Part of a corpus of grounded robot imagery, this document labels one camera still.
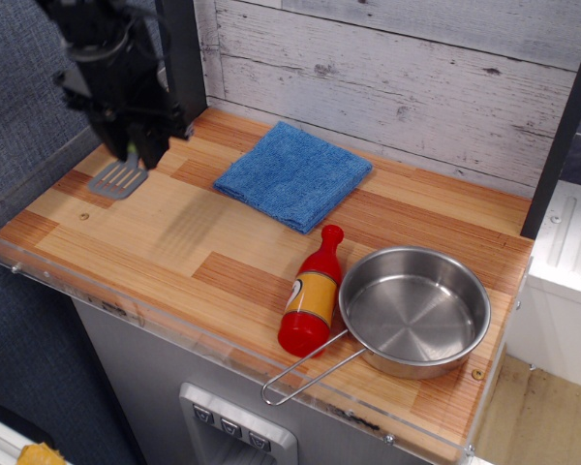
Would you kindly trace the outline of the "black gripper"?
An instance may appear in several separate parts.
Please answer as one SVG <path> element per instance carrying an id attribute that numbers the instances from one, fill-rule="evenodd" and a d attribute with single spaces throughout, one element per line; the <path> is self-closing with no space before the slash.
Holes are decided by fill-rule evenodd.
<path id="1" fill-rule="evenodd" d="M 169 138 L 192 134 L 184 110 L 158 79 L 159 62 L 144 16 L 55 16 L 73 69 L 54 78 L 70 109 L 86 114 L 102 143 L 125 162 L 131 141 L 148 170 Z"/>

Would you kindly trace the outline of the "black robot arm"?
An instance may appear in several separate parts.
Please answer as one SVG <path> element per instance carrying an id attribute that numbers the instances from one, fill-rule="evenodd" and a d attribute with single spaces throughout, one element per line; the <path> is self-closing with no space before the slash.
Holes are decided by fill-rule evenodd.
<path id="1" fill-rule="evenodd" d="M 192 122 L 175 93 L 164 87 L 146 20 L 151 13 L 124 1 L 42 1 L 74 62 L 57 74 L 69 109 L 83 112 L 119 160 L 128 146 L 148 170 L 157 168 L 171 138 L 188 139 Z"/>

